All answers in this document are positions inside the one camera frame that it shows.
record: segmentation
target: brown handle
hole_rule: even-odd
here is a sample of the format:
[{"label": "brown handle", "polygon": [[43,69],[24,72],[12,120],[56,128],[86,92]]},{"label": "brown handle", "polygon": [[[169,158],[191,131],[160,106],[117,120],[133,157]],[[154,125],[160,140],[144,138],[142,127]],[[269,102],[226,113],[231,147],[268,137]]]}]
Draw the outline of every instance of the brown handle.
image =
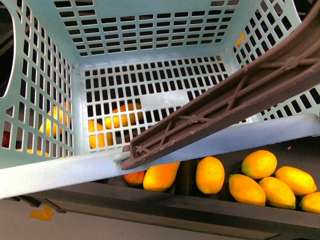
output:
[{"label": "brown handle", "polygon": [[130,142],[136,168],[281,103],[320,82],[320,1],[284,41]]}]

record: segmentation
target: floor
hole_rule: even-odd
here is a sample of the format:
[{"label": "floor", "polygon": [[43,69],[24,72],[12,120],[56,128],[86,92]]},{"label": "floor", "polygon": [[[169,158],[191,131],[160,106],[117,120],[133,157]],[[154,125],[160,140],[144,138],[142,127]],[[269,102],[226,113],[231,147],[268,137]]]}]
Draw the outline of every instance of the floor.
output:
[{"label": "floor", "polygon": [[1,240],[236,240],[237,238],[171,229],[67,212],[51,221],[29,218],[25,202],[0,200]]}]

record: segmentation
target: plastic crate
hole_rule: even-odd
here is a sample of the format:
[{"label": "plastic crate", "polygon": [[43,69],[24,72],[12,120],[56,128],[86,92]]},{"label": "plastic crate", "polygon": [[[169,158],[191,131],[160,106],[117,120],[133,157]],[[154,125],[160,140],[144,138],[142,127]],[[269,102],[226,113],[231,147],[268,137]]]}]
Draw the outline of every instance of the plastic crate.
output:
[{"label": "plastic crate", "polygon": [[[70,172],[68,180],[60,176],[39,188],[28,182],[28,189],[17,187],[14,193],[19,194],[101,179],[101,173],[94,174],[99,163],[106,164],[104,177],[119,175],[119,167],[103,156],[114,156],[109,161],[118,164],[127,137],[139,135],[257,59],[300,24],[290,0],[1,1],[13,20],[14,63],[0,98],[0,133],[10,132],[9,147],[0,147],[0,168],[6,176],[28,169],[20,180],[40,174],[47,182],[62,169]],[[319,93],[316,86],[240,125],[318,114]],[[125,111],[114,112],[121,106]],[[56,117],[48,113],[54,108]],[[135,121],[120,121],[117,127],[114,116],[124,115]],[[90,161],[79,170],[78,160],[86,158]],[[53,173],[44,175],[46,167]]]}]

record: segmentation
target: plastic basket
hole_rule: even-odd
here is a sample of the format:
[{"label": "plastic basket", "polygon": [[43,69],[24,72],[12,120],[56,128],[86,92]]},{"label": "plastic basket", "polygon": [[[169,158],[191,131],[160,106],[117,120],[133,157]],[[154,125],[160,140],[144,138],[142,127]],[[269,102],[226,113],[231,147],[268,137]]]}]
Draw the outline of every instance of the plastic basket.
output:
[{"label": "plastic basket", "polygon": [[[0,98],[0,133],[10,132],[0,168],[8,171],[32,171],[43,161],[57,168],[70,156],[76,166],[75,156],[99,151],[120,154],[126,138],[257,59],[300,24],[290,0],[1,1],[14,27],[14,64]],[[319,93],[316,86],[240,124],[317,114]],[[118,125],[115,116],[126,116],[127,124]],[[54,186],[102,178],[77,174],[83,177],[59,178]]]}]

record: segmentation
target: yellow mango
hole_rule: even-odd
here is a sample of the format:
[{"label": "yellow mango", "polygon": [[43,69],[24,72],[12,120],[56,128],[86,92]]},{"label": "yellow mango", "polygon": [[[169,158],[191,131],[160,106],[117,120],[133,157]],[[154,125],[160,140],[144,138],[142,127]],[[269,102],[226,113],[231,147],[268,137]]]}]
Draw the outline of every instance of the yellow mango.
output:
[{"label": "yellow mango", "polygon": [[[89,120],[88,121],[88,129],[89,129],[89,133],[93,133],[95,131],[104,130],[104,127],[100,123],[97,122],[96,129],[95,129],[95,121]],[[113,135],[111,132],[108,132],[106,134],[106,140],[107,140],[108,146],[112,146],[114,144],[114,139],[113,139]],[[89,142],[90,142],[90,148],[95,149],[97,147],[96,136],[94,136],[94,135],[89,136]],[[103,133],[98,134],[98,147],[103,148],[105,146],[106,146],[106,144],[105,144],[104,134]]]},{"label": "yellow mango", "polygon": [[[129,103],[128,104],[128,109],[126,109],[125,105],[122,105],[122,106],[120,106],[120,113],[124,113],[126,111],[132,111],[134,109],[137,109],[137,110],[142,109],[141,104],[137,103],[135,105],[135,108],[134,108],[134,104],[133,103]],[[112,113],[114,113],[114,114],[117,114],[118,112],[119,112],[119,110],[117,108],[112,111]],[[142,112],[139,112],[137,114],[137,116],[138,116],[138,120],[140,120],[140,119],[142,119],[144,117]],[[114,127],[116,129],[120,128],[120,117],[119,116],[114,116],[112,118],[113,118]],[[137,123],[136,116],[135,116],[134,113],[130,113],[129,114],[129,119],[130,119],[130,124],[131,125],[135,125]],[[122,122],[122,126],[123,127],[127,127],[128,126],[127,114],[121,115],[121,122]],[[106,127],[106,129],[111,129],[112,128],[111,117],[106,117],[105,118],[105,127]]]},{"label": "yellow mango", "polygon": [[164,192],[174,183],[180,162],[150,167],[143,179],[143,188],[149,191]]},{"label": "yellow mango", "polygon": [[203,158],[195,173],[195,183],[204,194],[216,194],[225,181],[225,169],[219,159],[213,156]]},{"label": "yellow mango", "polygon": [[283,166],[275,172],[275,177],[285,182],[298,196],[311,194],[317,190],[313,177],[295,167]]},{"label": "yellow mango", "polygon": [[320,192],[305,195],[300,202],[300,207],[305,212],[320,214]]},{"label": "yellow mango", "polygon": [[229,177],[229,191],[238,203],[264,206],[266,194],[252,178],[242,174]]},{"label": "yellow mango", "polygon": [[[69,106],[67,105],[67,103],[65,102],[64,103],[64,109],[68,109],[69,113],[71,113],[71,103],[69,102]],[[56,105],[53,106],[53,118],[54,119],[58,119],[58,107]],[[63,114],[63,111],[62,109],[59,109],[59,122],[62,124],[64,122],[64,125],[67,127],[68,126],[68,115],[65,113]],[[45,125],[46,125],[46,134],[48,136],[51,136],[53,134],[54,137],[57,136],[57,124],[56,123],[53,123],[53,131],[52,131],[52,134],[51,134],[51,120],[50,119],[46,119],[46,122],[45,122]],[[41,124],[40,128],[39,128],[39,131],[43,133],[44,131],[44,126],[43,124]],[[59,132],[60,134],[62,134],[63,132],[63,129],[62,127],[60,127],[59,129]]]},{"label": "yellow mango", "polygon": [[295,209],[296,197],[290,187],[275,177],[265,177],[259,182],[262,187],[266,201],[274,207],[282,209]]},{"label": "yellow mango", "polygon": [[277,167],[276,156],[267,150],[250,153],[242,162],[242,172],[252,179],[262,179],[274,173]]}]

